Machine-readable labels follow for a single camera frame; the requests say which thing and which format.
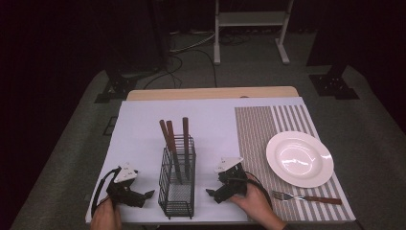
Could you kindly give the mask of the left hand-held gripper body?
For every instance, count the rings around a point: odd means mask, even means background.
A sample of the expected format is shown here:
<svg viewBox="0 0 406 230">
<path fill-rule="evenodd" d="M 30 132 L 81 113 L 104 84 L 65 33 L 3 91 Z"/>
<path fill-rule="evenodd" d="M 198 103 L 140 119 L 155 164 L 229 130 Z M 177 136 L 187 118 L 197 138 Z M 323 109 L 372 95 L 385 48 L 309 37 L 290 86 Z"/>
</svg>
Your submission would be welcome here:
<svg viewBox="0 0 406 230">
<path fill-rule="evenodd" d="M 124 163 L 114 172 L 114 176 L 106 189 L 115 203 L 122 203 L 130 207 L 142 208 L 145 194 L 131 190 L 131 185 L 137 178 L 138 172 L 129 164 Z"/>
</svg>

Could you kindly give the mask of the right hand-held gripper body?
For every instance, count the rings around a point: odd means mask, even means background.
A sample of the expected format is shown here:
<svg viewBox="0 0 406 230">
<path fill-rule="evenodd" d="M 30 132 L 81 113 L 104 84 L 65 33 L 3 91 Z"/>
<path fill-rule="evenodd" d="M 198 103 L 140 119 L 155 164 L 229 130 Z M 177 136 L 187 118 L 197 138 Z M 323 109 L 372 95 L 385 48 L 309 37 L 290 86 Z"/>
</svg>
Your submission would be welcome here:
<svg viewBox="0 0 406 230">
<path fill-rule="evenodd" d="M 245 170 L 242 167 L 242 157 L 222 157 L 220 163 L 214 169 L 222 186 L 217 193 L 228 195 L 245 195 L 247 191 L 247 180 Z"/>
</svg>

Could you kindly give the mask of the person's left hand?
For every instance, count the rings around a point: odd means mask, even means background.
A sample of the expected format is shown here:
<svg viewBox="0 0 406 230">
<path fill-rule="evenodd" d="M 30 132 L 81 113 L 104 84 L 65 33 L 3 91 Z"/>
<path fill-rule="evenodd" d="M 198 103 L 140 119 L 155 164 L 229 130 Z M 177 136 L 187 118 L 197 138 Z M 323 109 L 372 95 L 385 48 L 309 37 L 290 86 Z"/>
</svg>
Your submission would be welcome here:
<svg viewBox="0 0 406 230">
<path fill-rule="evenodd" d="M 97 207 L 90 223 L 90 230 L 122 230 L 121 212 L 110 197 Z"/>
</svg>

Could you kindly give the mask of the person's right hand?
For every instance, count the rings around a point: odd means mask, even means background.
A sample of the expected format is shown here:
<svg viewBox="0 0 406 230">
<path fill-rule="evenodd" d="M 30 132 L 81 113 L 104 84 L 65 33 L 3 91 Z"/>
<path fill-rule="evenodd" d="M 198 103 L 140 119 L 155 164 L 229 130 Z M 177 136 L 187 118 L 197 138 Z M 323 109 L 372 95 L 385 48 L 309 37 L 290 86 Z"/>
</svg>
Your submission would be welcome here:
<svg viewBox="0 0 406 230">
<path fill-rule="evenodd" d="M 245 196 L 233 195 L 229 198 L 242 209 L 246 215 L 262 226 L 266 225 L 272 214 L 272 209 L 263 192 L 253 184 L 247 185 Z"/>
</svg>

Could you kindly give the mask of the striped placemat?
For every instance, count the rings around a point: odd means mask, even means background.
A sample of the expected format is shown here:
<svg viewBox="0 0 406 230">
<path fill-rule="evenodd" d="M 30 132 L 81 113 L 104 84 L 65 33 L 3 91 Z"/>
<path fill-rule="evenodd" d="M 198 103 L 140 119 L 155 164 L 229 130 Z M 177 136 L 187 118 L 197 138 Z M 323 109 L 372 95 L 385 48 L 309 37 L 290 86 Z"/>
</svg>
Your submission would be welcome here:
<svg viewBox="0 0 406 230">
<path fill-rule="evenodd" d="M 300 131 L 320 140 L 308 111 L 303 105 L 269 105 L 237 107 L 237 138 L 243 158 L 243 169 L 255 175 L 267 192 L 289 193 L 294 196 L 340 198 L 342 205 L 298 199 L 272 198 L 274 212 L 283 220 L 295 223 L 333 223 L 355 220 L 348 200 L 333 171 L 331 179 L 322 186 L 300 188 L 280 179 L 266 159 L 266 146 L 278 133 Z"/>
</svg>

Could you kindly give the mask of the white table sheet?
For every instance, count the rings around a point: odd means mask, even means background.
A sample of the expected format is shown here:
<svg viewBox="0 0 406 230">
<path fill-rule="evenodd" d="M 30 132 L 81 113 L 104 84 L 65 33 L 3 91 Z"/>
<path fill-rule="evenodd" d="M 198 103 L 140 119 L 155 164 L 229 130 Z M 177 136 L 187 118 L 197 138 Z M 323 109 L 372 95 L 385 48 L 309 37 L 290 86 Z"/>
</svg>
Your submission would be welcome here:
<svg viewBox="0 0 406 230">
<path fill-rule="evenodd" d="M 132 185 L 138 193 L 153 191 L 142 208 L 120 207 L 122 222 L 134 224 L 227 224 L 248 220 L 235 204 L 216 203 L 208 188 L 220 186 L 214 168 L 222 157 L 238 156 L 235 109 L 244 106 L 298 105 L 292 98 L 240 98 L 173 101 L 125 101 L 113 130 L 100 176 L 128 163 L 139 172 Z M 194 216 L 168 218 L 158 204 L 159 175 L 165 140 L 159 122 L 171 121 L 181 133 L 182 119 L 189 119 L 189 131 L 196 152 Z"/>
</svg>

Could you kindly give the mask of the black floor socket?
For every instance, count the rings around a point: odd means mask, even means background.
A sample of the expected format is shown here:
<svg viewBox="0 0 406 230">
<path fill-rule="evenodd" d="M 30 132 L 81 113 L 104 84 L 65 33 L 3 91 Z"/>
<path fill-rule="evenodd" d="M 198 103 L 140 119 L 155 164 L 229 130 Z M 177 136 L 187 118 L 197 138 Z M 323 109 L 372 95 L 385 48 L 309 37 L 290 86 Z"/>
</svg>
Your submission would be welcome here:
<svg viewBox="0 0 406 230">
<path fill-rule="evenodd" d="M 117 123 L 117 120 L 118 120 L 117 116 L 112 116 L 109 119 L 109 121 L 108 121 L 108 123 L 107 123 L 107 125 L 104 128 L 103 133 L 102 133 L 104 136 L 111 136 L 112 135 L 112 133 L 114 131 L 114 128 L 115 128 L 115 125 Z"/>
</svg>

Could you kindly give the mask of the white plate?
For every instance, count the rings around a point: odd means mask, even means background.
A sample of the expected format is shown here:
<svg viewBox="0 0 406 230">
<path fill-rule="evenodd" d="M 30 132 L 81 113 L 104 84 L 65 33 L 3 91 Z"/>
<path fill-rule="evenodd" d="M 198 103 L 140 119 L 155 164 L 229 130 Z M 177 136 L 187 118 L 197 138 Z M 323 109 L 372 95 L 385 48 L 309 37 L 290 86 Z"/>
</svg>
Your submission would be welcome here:
<svg viewBox="0 0 406 230">
<path fill-rule="evenodd" d="M 266 146 L 266 159 L 280 179 L 300 188 L 322 186 L 334 171 L 327 147 L 319 139 L 300 131 L 273 136 Z"/>
</svg>

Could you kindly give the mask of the wooden table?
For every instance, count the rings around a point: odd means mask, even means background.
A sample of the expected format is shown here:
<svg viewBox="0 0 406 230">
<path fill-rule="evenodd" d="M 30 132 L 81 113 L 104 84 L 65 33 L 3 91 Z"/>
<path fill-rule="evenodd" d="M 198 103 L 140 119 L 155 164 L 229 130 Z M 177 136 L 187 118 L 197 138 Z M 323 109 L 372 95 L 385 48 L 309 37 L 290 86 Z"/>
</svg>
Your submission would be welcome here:
<svg viewBox="0 0 406 230">
<path fill-rule="evenodd" d="M 128 101 L 167 101 L 238 98 L 283 98 L 298 96 L 299 93 L 293 86 L 262 86 L 132 90 L 128 93 L 126 99 Z"/>
</svg>

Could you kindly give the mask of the black stand base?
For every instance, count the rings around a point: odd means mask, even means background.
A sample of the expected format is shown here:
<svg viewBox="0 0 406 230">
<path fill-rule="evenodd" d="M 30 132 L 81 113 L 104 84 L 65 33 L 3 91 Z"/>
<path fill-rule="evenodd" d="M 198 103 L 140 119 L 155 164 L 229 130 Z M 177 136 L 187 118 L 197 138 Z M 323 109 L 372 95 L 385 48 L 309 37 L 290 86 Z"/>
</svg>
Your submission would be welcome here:
<svg viewBox="0 0 406 230">
<path fill-rule="evenodd" d="M 335 63 L 325 74 L 310 75 L 309 78 L 319 96 L 331 96 L 336 100 L 358 100 L 353 88 L 348 87 L 342 75 L 346 63 Z"/>
<path fill-rule="evenodd" d="M 111 100 L 125 99 L 137 84 L 138 78 L 121 64 L 110 62 L 105 68 L 108 82 L 97 96 L 96 104 L 107 104 Z"/>
</svg>

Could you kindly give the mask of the white metal stand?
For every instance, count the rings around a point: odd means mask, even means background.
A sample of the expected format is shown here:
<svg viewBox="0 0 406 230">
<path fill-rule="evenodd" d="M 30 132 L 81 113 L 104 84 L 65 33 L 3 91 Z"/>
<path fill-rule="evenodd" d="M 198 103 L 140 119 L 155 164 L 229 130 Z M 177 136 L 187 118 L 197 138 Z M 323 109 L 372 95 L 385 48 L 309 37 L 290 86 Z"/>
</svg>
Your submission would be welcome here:
<svg viewBox="0 0 406 230">
<path fill-rule="evenodd" d="M 285 11 L 249 11 L 249 12 L 221 12 L 219 0 L 215 0 L 214 11 L 214 63 L 221 63 L 219 35 L 222 28 L 227 27 L 265 27 L 280 26 L 281 31 L 275 38 L 283 64 L 289 64 L 290 60 L 284 48 L 284 39 L 289 24 L 294 0 L 288 0 Z"/>
</svg>

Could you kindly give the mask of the wooden handled utensil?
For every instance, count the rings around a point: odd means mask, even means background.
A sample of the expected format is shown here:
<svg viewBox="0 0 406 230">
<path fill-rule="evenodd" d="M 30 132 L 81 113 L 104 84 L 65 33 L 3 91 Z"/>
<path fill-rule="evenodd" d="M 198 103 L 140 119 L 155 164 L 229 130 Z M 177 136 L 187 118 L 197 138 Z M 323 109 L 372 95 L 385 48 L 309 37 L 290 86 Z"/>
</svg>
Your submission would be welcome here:
<svg viewBox="0 0 406 230">
<path fill-rule="evenodd" d="M 162 129 L 162 132 L 163 132 L 163 135 L 164 135 L 164 138 L 165 138 L 167 147 L 168 147 L 169 152 L 170 152 L 169 136 L 168 136 L 168 129 L 167 129 L 166 121 L 160 120 L 160 121 L 159 121 L 159 124 L 160 124 L 160 127 L 161 127 L 161 129 Z"/>
<path fill-rule="evenodd" d="M 180 184 L 183 184 L 182 173 L 181 173 L 178 155 L 177 155 L 177 151 L 176 151 L 175 136 L 174 136 L 174 132 L 173 132 L 172 121 L 166 121 L 166 124 L 167 124 L 167 129 L 168 129 L 170 152 L 171 152 L 172 158 L 173 158 L 173 166 L 175 168 L 177 181 Z"/>
<path fill-rule="evenodd" d="M 189 155 L 189 119 L 184 117 L 183 122 L 183 137 L 184 137 L 184 155 L 185 155 L 185 176 L 190 180 L 190 155 Z"/>
</svg>

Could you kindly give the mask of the wooden handled fork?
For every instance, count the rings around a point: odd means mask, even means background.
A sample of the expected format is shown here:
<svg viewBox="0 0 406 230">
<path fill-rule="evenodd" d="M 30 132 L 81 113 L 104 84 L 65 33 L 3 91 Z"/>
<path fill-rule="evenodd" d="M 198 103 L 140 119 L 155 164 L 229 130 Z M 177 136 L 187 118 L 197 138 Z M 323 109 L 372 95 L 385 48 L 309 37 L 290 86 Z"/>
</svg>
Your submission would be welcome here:
<svg viewBox="0 0 406 230">
<path fill-rule="evenodd" d="M 272 197 L 278 200 L 290 200 L 290 199 L 298 199 L 298 200 L 305 200 L 305 201 L 314 201 L 314 202 L 321 202 L 326 204 L 334 204 L 334 205 L 342 205 L 343 202 L 340 198 L 331 198 L 331 197 L 318 197 L 318 196 L 308 196 L 308 195 L 292 195 L 289 193 L 282 193 L 277 191 L 271 192 Z"/>
</svg>

